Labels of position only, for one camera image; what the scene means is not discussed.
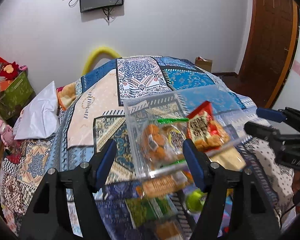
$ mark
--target quilt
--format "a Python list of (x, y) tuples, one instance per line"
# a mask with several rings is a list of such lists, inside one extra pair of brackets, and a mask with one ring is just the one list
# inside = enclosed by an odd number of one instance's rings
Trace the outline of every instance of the quilt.
[[(122, 102), (126, 98), (211, 84), (223, 86), (245, 113), (229, 127), (232, 137), (239, 137), (243, 125), (250, 120), (269, 125), (256, 116), (256, 105), (250, 98), (230, 91), (220, 78), (185, 59), (161, 56), (118, 58), (59, 88), (60, 128), (55, 136), (22, 141), (20, 164), (12, 164), (7, 159), (2, 164), (0, 195), (10, 228), (18, 234), (21, 218), (49, 168), (73, 169), (81, 162), (89, 161), (109, 138), (113, 138), (118, 153), (106, 186), (94, 197), (100, 213), (106, 214), (103, 219), (112, 239), (142, 239), (148, 233), (147, 229), (133, 229), (124, 202), (125, 198), (136, 196), (134, 188), (138, 182), (135, 181)], [(196, 97), (189, 95), (182, 109), (190, 111), (197, 104), (195, 100)], [(224, 102), (222, 107), (231, 114), (230, 105)], [(264, 141), (249, 138), (238, 145), (237, 150), (256, 174), (280, 216), (291, 205), (293, 171), (274, 162), (274, 153)], [(107, 195), (106, 201), (100, 201), (104, 195)], [(80, 236), (71, 190), (67, 191), (67, 199), (73, 232)], [(179, 219), (184, 221), (184, 215), (179, 214)], [(190, 235), (188, 223), (184, 227)]]

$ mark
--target pink toy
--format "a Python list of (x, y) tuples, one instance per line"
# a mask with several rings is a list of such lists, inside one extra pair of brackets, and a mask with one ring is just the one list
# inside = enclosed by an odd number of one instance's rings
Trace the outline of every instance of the pink toy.
[(0, 135), (1, 140), (5, 146), (13, 146), (15, 144), (14, 136), (12, 133), (12, 127), (5, 124), (3, 120), (0, 119)]
[(26, 71), (27, 69), (28, 69), (27, 66), (21, 66), (21, 67), (19, 67), (19, 70), (20, 70), (20, 71)]
[(16, 153), (13, 155), (9, 155), (7, 157), (8, 160), (14, 164), (19, 164), (21, 158), (19, 143), (14, 139), (12, 127), (10, 125), (7, 125), (2, 119), (0, 119), (0, 135), (3, 144), (6, 147), (13, 147)]

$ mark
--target white pillow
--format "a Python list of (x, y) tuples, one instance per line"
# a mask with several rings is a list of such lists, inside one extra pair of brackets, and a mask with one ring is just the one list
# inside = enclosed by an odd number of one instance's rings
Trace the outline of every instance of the white pillow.
[(22, 111), (15, 127), (15, 139), (45, 139), (56, 133), (58, 97), (54, 81), (46, 86)]

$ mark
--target yellow tube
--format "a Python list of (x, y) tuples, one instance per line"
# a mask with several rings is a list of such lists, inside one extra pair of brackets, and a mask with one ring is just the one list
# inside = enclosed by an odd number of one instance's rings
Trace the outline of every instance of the yellow tube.
[(102, 53), (108, 54), (113, 58), (121, 57), (117, 52), (108, 47), (99, 47), (95, 49), (88, 57), (86, 64), (83, 67), (82, 76), (87, 74), (91, 70), (91, 66), (94, 63), (95, 59)]

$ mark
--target door frame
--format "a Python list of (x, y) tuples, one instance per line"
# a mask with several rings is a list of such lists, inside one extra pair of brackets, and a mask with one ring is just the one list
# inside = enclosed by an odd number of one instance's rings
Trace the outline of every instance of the door frame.
[[(290, 40), (288, 55), (287, 55), (286, 61), (284, 63), (284, 67), (283, 67), (283, 70), (279, 77), (279, 80), (278, 80), (270, 98), (268, 99), (268, 101), (266, 103), (266, 106), (265, 106), (266, 108), (271, 108), (274, 105), (276, 99), (278, 98), (278, 96), (287, 80), (287, 77), (290, 72), (290, 69), (291, 69), (291, 66), (292, 66), (292, 63), (294, 60), (294, 56), (296, 53), (298, 38), (299, 38), (300, 10), (299, 10), (297, 3), (294, 0), (292, 0), (292, 6), (293, 6), (293, 22), (292, 22), (292, 33), (291, 33), (291, 40)], [(242, 64), (241, 64), (241, 68), (240, 68), (240, 71), (238, 74), (239, 79), (241, 79), (241, 77), (243, 76), (247, 60), (251, 54), (252, 40), (253, 40), (253, 34), (254, 34), (254, 28), (255, 28), (255, 22), (256, 22), (256, 9), (257, 9), (257, 0), (253, 0), (250, 32), (249, 32), (246, 51), (245, 51), (245, 54), (244, 54), (244, 57), (242, 60)]]

